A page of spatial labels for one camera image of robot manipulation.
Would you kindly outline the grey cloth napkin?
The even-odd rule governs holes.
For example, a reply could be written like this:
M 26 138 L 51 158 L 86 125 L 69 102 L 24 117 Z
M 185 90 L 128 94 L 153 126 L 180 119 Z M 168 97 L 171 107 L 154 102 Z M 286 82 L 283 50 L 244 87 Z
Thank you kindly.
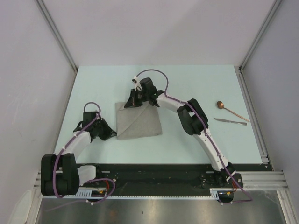
M 131 140 L 162 134 L 156 107 L 148 102 L 135 108 L 125 108 L 124 105 L 124 102 L 115 104 L 117 140 Z

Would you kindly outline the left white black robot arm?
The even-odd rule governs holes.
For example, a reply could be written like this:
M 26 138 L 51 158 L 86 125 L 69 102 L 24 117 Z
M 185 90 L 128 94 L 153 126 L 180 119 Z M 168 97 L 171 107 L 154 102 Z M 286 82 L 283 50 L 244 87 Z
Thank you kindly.
M 94 165 L 77 165 L 77 158 L 95 138 L 105 141 L 115 137 L 114 131 L 97 111 L 84 112 L 73 131 L 71 139 L 57 154 L 46 154 L 41 160 L 41 193 L 43 196 L 61 198 L 74 195 L 80 186 L 89 182 L 99 186 L 103 174 L 96 171 Z

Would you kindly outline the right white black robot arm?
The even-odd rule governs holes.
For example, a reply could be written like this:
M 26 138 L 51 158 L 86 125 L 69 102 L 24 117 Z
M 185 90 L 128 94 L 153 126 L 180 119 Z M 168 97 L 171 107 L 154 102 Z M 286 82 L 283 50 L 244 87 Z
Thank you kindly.
M 132 82 L 135 87 L 130 91 L 125 108 L 140 107 L 143 103 L 149 102 L 151 106 L 166 108 L 177 113 L 183 130 L 199 142 L 208 156 L 216 173 L 216 183 L 220 187 L 227 187 L 233 182 L 240 187 L 238 179 L 234 177 L 236 170 L 213 140 L 207 116 L 197 100 L 192 98 L 189 101 L 182 101 L 171 97 L 166 91 L 157 90 L 149 77 L 142 80 L 134 77 Z

